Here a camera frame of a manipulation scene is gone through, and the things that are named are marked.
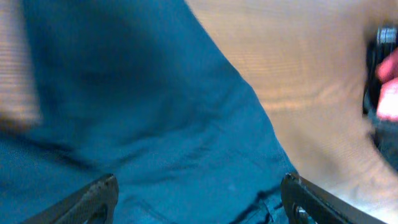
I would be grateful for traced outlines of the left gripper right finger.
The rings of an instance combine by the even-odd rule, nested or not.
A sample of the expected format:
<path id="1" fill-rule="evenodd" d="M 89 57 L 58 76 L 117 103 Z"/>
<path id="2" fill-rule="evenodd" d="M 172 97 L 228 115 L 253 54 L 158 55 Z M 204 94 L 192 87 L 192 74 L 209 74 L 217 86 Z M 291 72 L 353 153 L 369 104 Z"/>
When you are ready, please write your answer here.
<path id="1" fill-rule="evenodd" d="M 384 224 L 296 173 L 288 173 L 281 198 L 290 224 Z"/>

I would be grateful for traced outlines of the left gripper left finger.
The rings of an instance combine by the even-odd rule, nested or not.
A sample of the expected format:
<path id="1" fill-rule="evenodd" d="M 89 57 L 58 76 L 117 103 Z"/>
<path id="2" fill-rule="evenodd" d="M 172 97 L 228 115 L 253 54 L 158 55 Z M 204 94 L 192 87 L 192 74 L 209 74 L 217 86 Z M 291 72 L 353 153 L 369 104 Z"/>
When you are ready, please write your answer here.
<path id="1" fill-rule="evenodd" d="M 106 174 L 22 224 L 112 224 L 118 181 Z"/>

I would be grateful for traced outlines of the navy blue shorts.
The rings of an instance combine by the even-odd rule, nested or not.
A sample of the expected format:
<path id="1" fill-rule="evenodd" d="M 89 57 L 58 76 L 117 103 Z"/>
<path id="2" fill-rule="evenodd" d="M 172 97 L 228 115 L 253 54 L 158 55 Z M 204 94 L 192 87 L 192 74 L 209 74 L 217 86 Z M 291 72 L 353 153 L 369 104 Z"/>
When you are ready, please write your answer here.
<path id="1" fill-rule="evenodd" d="M 1 222 L 105 173 L 115 223 L 287 223 L 294 170 L 184 1 L 22 1 L 42 123 L 1 136 Z"/>

